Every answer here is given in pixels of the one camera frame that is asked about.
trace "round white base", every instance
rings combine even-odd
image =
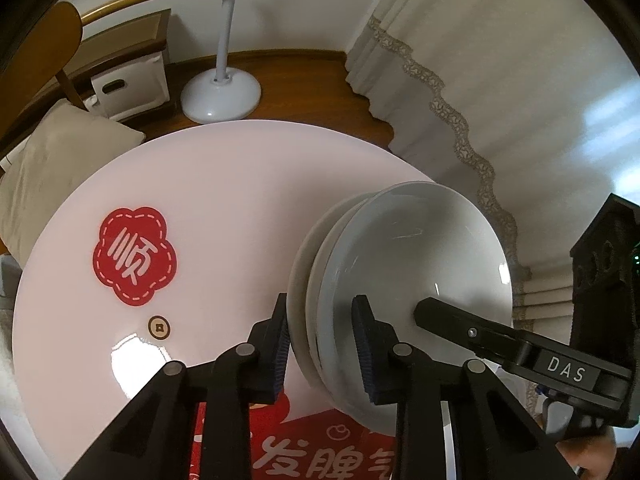
[[[227,79],[214,80],[216,70],[198,74],[180,95],[182,112],[199,124],[235,121],[247,117],[260,102],[260,83],[237,68],[226,69]]]

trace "black mechanical device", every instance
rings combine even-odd
[[[365,390],[398,404],[395,480],[445,480],[441,401],[452,421],[458,480],[570,480],[557,440],[630,427],[640,415],[640,208],[615,195],[572,249],[574,324],[569,345],[485,320],[435,298],[415,307],[418,326],[538,383],[546,433],[479,359],[458,367],[400,342],[366,296],[351,318]],[[202,480],[250,480],[251,402],[273,404],[289,349],[286,295],[248,341],[213,362],[167,363],[82,455],[65,480],[187,478],[196,406],[206,401]],[[640,474],[640,436],[612,480]]]

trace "round table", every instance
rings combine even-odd
[[[279,121],[189,128],[97,171],[40,235],[15,305],[18,388],[60,472],[165,361],[245,341],[332,205],[411,180],[428,178],[362,140]],[[287,420],[330,408],[292,358],[285,392]]]

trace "beige cushion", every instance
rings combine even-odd
[[[51,107],[0,182],[0,238],[22,268],[66,197],[143,139],[65,99]]]

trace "wall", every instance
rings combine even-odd
[[[108,0],[68,0],[80,14]],[[214,54],[221,0],[153,0],[85,27],[85,37],[154,10],[172,9],[172,62]],[[237,0],[230,50],[322,48],[346,50],[376,0]]]

